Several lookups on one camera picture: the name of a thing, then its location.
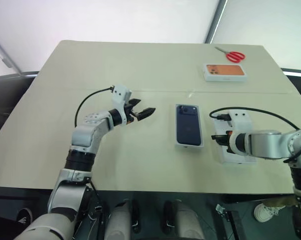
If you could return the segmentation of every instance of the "orange phone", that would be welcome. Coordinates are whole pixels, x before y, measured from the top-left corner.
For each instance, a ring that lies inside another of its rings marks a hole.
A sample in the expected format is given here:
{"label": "orange phone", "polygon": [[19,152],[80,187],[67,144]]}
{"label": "orange phone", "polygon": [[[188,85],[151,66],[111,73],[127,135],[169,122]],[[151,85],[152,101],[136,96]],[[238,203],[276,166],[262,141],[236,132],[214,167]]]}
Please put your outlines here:
{"label": "orange phone", "polygon": [[238,65],[206,65],[212,75],[245,75],[241,66]]}

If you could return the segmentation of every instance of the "black cloth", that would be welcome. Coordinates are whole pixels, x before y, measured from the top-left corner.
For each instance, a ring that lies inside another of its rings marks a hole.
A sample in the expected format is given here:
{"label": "black cloth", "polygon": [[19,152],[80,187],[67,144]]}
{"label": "black cloth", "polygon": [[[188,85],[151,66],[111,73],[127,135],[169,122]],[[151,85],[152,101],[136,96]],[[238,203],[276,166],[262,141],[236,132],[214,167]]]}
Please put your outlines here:
{"label": "black cloth", "polygon": [[13,240],[26,229],[24,224],[0,217],[0,240]]}

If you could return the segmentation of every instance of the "smartphone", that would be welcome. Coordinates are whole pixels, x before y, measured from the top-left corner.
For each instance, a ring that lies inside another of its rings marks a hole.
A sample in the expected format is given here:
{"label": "smartphone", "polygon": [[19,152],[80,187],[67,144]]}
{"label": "smartphone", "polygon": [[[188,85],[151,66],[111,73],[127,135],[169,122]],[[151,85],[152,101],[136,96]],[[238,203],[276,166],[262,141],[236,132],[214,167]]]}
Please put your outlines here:
{"label": "smartphone", "polygon": [[176,105],[176,141],[179,145],[203,146],[198,106]]}
{"label": "smartphone", "polygon": [[207,70],[212,75],[245,75],[241,66],[239,65],[207,65]]}

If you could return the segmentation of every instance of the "white box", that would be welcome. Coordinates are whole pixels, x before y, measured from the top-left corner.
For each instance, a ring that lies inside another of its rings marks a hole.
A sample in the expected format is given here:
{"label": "white box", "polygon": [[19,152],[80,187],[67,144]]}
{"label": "white box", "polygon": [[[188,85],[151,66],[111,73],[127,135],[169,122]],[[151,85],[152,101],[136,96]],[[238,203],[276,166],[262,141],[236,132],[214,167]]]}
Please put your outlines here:
{"label": "white box", "polygon": [[207,82],[245,82],[247,74],[240,64],[204,63],[202,67]]}

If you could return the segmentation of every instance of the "metal frame pole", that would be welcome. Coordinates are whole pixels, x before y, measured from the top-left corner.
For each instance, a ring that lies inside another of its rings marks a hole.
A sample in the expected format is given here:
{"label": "metal frame pole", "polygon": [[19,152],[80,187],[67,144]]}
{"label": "metal frame pole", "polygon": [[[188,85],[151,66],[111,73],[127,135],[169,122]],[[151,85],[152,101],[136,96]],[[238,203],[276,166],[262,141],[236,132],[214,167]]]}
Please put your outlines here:
{"label": "metal frame pole", "polygon": [[0,45],[0,58],[2,62],[10,69],[14,69],[14,71],[19,75],[23,76],[22,71],[20,68],[16,65],[16,63],[11,59],[11,57],[5,52],[5,50]]}
{"label": "metal frame pole", "polygon": [[216,11],[215,11],[214,17],[211,21],[204,44],[212,43],[215,33],[217,31],[217,28],[219,27],[220,21],[222,19],[222,15],[225,10],[227,2],[228,2],[228,0],[219,0],[218,1]]}

